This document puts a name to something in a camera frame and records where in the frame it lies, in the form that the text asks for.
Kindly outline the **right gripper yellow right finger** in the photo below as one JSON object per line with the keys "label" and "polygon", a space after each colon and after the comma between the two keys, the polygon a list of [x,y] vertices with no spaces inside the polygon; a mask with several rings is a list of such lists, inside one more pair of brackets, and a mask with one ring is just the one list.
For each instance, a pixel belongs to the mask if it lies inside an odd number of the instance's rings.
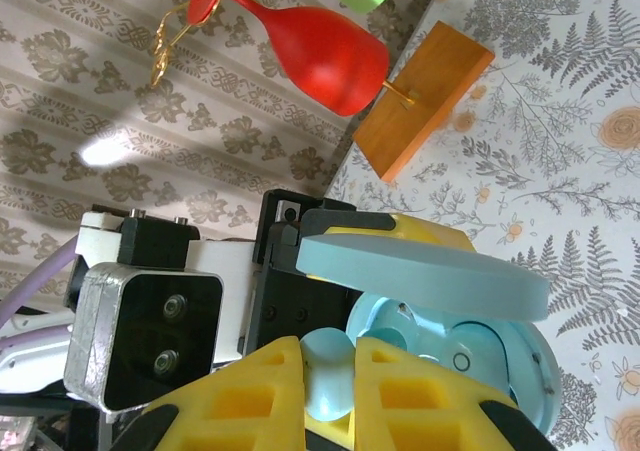
{"label": "right gripper yellow right finger", "polygon": [[357,340],[356,450],[553,450],[502,391],[373,337]]}

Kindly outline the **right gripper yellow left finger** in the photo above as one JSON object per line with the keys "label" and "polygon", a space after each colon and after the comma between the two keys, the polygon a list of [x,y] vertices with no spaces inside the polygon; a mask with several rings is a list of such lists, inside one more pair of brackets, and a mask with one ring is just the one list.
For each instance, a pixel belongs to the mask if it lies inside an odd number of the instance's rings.
{"label": "right gripper yellow left finger", "polygon": [[299,339],[279,338],[151,402],[114,450],[304,450]]}

